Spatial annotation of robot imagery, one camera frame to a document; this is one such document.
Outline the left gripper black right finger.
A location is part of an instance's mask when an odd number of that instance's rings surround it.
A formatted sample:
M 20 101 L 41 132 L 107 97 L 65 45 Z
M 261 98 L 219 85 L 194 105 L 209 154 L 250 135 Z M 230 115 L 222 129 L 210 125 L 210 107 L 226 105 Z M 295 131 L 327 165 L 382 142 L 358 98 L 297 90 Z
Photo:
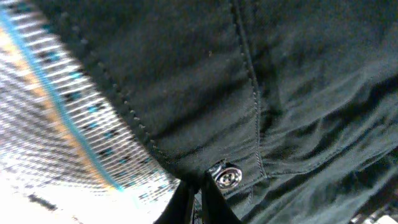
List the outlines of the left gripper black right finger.
M 241 224 L 226 203 L 209 172 L 205 173 L 201 194 L 204 224 Z

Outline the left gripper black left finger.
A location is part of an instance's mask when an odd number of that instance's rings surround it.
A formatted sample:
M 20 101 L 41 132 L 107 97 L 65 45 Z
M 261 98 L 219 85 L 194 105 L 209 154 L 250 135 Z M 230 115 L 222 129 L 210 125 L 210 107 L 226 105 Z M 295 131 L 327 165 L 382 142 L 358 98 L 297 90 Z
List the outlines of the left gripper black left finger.
M 196 189 L 181 181 L 164 212 L 154 224 L 191 224 Z

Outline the black shorts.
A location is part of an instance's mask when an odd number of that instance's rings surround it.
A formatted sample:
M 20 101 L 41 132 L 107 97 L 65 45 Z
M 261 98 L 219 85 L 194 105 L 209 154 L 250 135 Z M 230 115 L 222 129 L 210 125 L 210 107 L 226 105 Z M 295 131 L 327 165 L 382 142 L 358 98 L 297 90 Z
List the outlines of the black shorts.
M 397 222 L 397 2 L 1 1 L 1 185 L 154 223 Z

